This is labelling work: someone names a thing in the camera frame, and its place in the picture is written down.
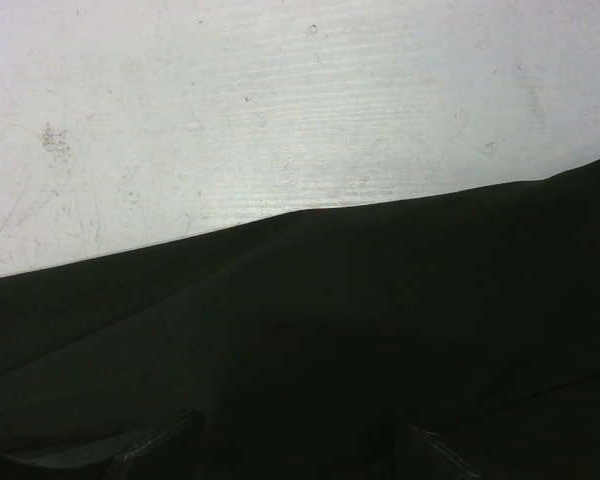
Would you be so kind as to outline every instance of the dark green fabric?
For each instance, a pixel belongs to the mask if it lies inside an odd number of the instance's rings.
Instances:
[[[492,478],[600,478],[600,160],[0,279],[2,451],[188,407],[209,479],[383,478],[405,420]]]
[[[202,412],[188,409],[144,431],[15,455],[0,452],[0,480],[191,480],[198,471],[192,452],[200,449],[203,432]]]

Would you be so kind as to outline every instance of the scuff mark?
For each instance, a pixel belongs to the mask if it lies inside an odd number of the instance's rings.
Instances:
[[[189,232],[191,231],[191,224],[193,223],[193,220],[191,219],[191,215],[189,215],[188,213],[184,214],[185,217],[187,217],[187,229],[184,232],[185,236],[189,235]]]
[[[158,10],[158,19],[156,20],[156,43],[160,43],[160,24],[162,23],[162,13],[165,11],[166,3],[164,0],[160,3]]]
[[[483,155],[493,155],[498,151],[498,144],[495,142],[485,143],[479,149],[480,153]]]
[[[469,126],[469,116],[463,109],[458,110],[456,113],[454,113],[453,116],[454,116],[454,118],[461,118],[462,125],[460,126],[460,128],[458,128],[456,133],[453,134],[451,136],[451,138],[449,138],[446,145],[444,146],[444,149],[442,150],[442,155],[440,156],[440,160],[438,160],[438,162],[436,162],[435,167],[432,169],[432,176],[437,175],[438,171],[440,170],[442,165],[447,160],[447,156],[449,155],[449,152],[451,151],[451,148],[453,147],[454,142],[456,141],[457,138],[459,138],[462,135],[462,133]]]
[[[140,205],[140,210],[142,211],[142,223],[144,224],[144,241],[146,245],[149,245],[149,229],[147,228],[147,215],[144,212],[144,205],[142,205],[142,197],[140,196],[140,192],[138,192],[138,201]]]
[[[538,95],[540,82],[534,80],[524,64],[520,62],[517,62],[517,67],[513,68],[513,77],[520,91],[526,96],[527,109],[538,123],[544,124],[547,121],[547,112]]]
[[[124,103],[124,96],[122,97],[122,100],[120,98],[118,98],[117,95],[115,95],[111,90],[109,90],[109,95],[111,95],[116,102],[118,102],[120,104],[120,106],[122,107],[122,111],[126,112],[127,111],[127,106]]]
[[[140,171],[140,169],[144,166],[146,161],[147,161],[147,157],[146,156],[142,157],[142,160],[140,160],[140,163],[137,164],[135,167],[133,167],[133,170],[131,170],[130,172],[129,172],[129,170],[127,170],[127,172],[128,172],[127,175],[129,177],[129,180],[131,180],[132,182],[135,183],[134,179],[135,179],[136,175],[138,174],[138,172]]]
[[[4,90],[4,92],[9,96],[9,98],[11,99],[11,101],[13,102],[13,104],[16,107],[20,107],[20,104],[18,102],[16,102],[16,99],[13,98],[13,95],[11,95],[11,92],[9,90],[7,90],[7,87],[5,87],[4,85],[0,85],[2,87],[2,89]]]
[[[95,189],[95,179],[93,177],[93,159],[91,157],[89,157],[89,174],[91,176],[91,195],[93,196],[93,201],[94,201],[94,205],[95,205],[95,210],[96,210],[96,220],[97,220],[97,225],[96,225],[96,235],[94,238],[94,242],[98,243],[98,241],[100,240],[100,210],[98,208],[98,196],[96,195],[96,189]]]
[[[558,4],[560,5],[564,13],[569,17],[571,24],[575,25],[576,28],[580,31],[580,35],[582,36],[584,41],[587,42],[593,49],[595,49],[598,52],[598,58],[600,58],[600,47],[593,43],[589,34],[584,30],[584,28],[582,28],[582,24],[580,23],[580,21],[575,18],[575,16],[569,11],[567,6],[564,4],[564,0],[558,0]]]
[[[84,250],[84,254],[87,254],[87,241],[85,239],[84,234],[84,221],[82,219],[82,212],[80,211],[80,204],[78,203],[78,195],[76,194],[75,187],[72,187],[73,190],[73,200],[76,202],[76,212],[78,212],[78,221],[80,222],[80,238],[82,240],[82,249]]]
[[[4,231],[4,229],[7,227],[7,225],[11,221],[11,218],[13,217],[13,214],[15,213],[16,209],[18,208],[18,205],[20,205],[20,201],[22,200],[22,197],[24,196],[24,192],[27,191],[27,187],[29,186],[30,181],[31,181],[31,174],[29,174],[29,177],[27,178],[24,188],[20,192],[20,195],[18,195],[18,199],[13,204],[13,207],[11,208],[9,215],[7,215],[7,218],[5,218],[4,222],[2,222],[2,225],[0,227],[0,235],[2,235],[2,232]]]

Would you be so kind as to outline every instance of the white painted wall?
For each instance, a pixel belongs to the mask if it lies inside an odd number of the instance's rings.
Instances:
[[[0,276],[600,157],[600,0],[0,0]]]

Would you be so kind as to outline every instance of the stain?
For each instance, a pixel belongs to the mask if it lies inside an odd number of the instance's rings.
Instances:
[[[513,69],[513,77],[518,89],[525,97],[527,110],[535,117],[538,123],[546,123],[547,112],[538,95],[540,80],[534,78],[526,66],[520,62],[517,62],[517,68]]]
[[[578,123],[583,125],[585,128],[600,127],[600,105],[588,105],[580,109],[578,114]]]
[[[376,156],[379,152],[386,151],[386,140],[384,138],[377,138],[372,144],[364,149],[364,155],[367,157]]]
[[[498,144],[495,142],[489,142],[482,145],[478,151],[483,155],[493,155],[498,151]]]
[[[67,145],[67,131],[56,132],[47,123],[47,128],[42,134],[42,146],[44,149],[53,155],[56,162],[66,163],[69,161],[69,151],[71,148]]]
[[[162,12],[164,11],[165,2],[163,1],[158,10],[158,19],[156,20],[156,42],[160,43],[160,22],[162,21]]]
[[[202,124],[202,122],[200,122],[200,120],[198,120],[197,118],[193,118],[191,119],[191,124],[187,126],[188,128],[186,129],[187,132],[189,133],[194,133],[194,132],[202,132],[204,131],[204,125]]]
[[[482,40],[476,43],[476,48],[478,50],[487,50],[490,46],[491,44],[487,40]]]
[[[369,28],[371,28],[371,32],[374,35],[381,33],[380,27],[378,26],[378,19],[376,17],[368,17],[365,23]]]
[[[269,118],[266,115],[263,115],[262,113],[259,113],[258,115],[256,115],[256,118],[261,127],[266,127],[267,124],[269,123]]]

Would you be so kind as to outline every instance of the black cloth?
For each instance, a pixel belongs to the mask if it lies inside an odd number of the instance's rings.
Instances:
[[[600,160],[0,279],[0,472],[187,411],[160,478],[600,479]]]

